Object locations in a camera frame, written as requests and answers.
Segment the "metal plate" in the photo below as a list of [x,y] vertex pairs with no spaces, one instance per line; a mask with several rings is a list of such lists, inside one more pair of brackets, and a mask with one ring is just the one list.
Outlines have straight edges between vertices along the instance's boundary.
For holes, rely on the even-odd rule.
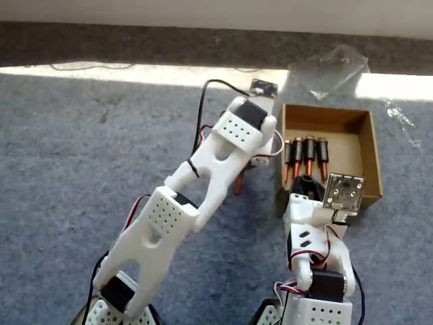
[[323,207],[357,213],[361,206],[364,178],[331,173],[327,181]]

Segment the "plastic wrap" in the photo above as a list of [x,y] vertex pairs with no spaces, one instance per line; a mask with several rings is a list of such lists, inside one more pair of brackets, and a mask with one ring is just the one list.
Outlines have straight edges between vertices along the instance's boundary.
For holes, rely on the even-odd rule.
[[399,106],[394,104],[389,99],[384,99],[383,103],[385,105],[386,113],[390,118],[395,119],[402,129],[403,133],[405,134],[405,137],[407,141],[416,149],[422,150],[421,148],[421,140],[420,139],[414,139],[411,130],[416,128],[416,125],[407,118],[405,114],[403,114],[403,111]]
[[[341,100],[341,97],[353,96],[362,75],[370,73],[368,59],[347,45],[339,45],[328,53],[315,55],[304,62],[290,64],[289,70],[290,85],[300,86],[324,106],[337,106],[336,103]],[[396,121],[407,141],[414,148],[421,150],[421,140],[413,137],[416,125],[402,108],[390,98],[379,98],[376,101],[375,107],[378,110],[383,109],[385,114]]]
[[289,65],[290,78],[303,85],[318,100],[335,92],[368,66],[368,59],[347,45]]

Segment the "floor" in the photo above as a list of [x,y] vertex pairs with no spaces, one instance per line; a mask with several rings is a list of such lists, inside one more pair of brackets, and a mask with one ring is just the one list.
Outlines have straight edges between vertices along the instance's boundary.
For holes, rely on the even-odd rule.
[[[368,57],[372,73],[319,101],[288,64],[340,43]],[[108,68],[73,70],[90,66],[82,61]],[[279,102],[373,112],[385,195],[345,237],[367,295],[365,324],[429,324],[432,63],[431,41],[1,23],[0,318],[72,321],[134,199],[188,157],[204,80],[246,86],[264,75],[281,79]],[[233,96],[210,89],[204,122]],[[185,193],[199,200],[204,186]],[[229,194],[185,240],[154,301],[167,324],[247,324],[274,281],[290,276],[274,197],[273,169],[252,171],[242,195]],[[356,324],[359,292],[350,300]]]

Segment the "white wall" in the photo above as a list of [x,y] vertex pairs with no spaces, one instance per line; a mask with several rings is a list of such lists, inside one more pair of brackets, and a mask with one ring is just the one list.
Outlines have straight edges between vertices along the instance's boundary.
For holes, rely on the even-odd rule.
[[0,0],[0,20],[433,39],[431,0]]

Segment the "brown cardboard box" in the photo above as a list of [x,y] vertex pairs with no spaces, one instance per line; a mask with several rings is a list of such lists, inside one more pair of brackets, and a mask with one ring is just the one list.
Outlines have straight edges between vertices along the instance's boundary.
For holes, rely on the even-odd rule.
[[[284,104],[277,128],[284,139],[294,139],[296,136],[305,138],[307,135],[325,137],[328,140],[328,172],[365,178],[361,207],[368,207],[382,197],[378,147],[370,112]],[[283,186],[283,158],[284,154],[279,155],[276,163],[277,190],[289,190],[291,186],[292,169],[287,184]],[[302,165],[300,174],[304,172],[305,166]],[[313,177],[321,181],[317,160]]]

